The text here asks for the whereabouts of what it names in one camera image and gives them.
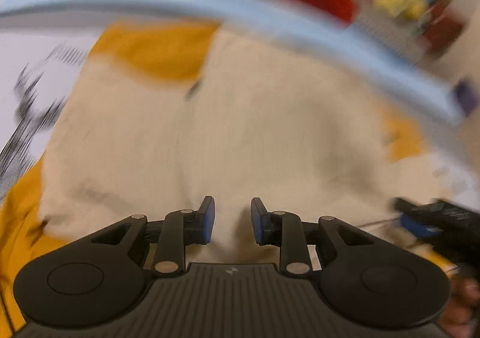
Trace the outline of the person's right hand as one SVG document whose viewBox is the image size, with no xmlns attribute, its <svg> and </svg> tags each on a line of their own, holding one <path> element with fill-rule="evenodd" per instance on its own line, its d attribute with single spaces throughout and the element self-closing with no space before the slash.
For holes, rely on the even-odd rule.
<svg viewBox="0 0 480 338">
<path fill-rule="evenodd" d="M 474 315 L 478 309 L 479 282 L 475 278 L 456 275 L 451 278 L 450 298 L 438 325 L 450 337 L 472 337 Z"/>
</svg>

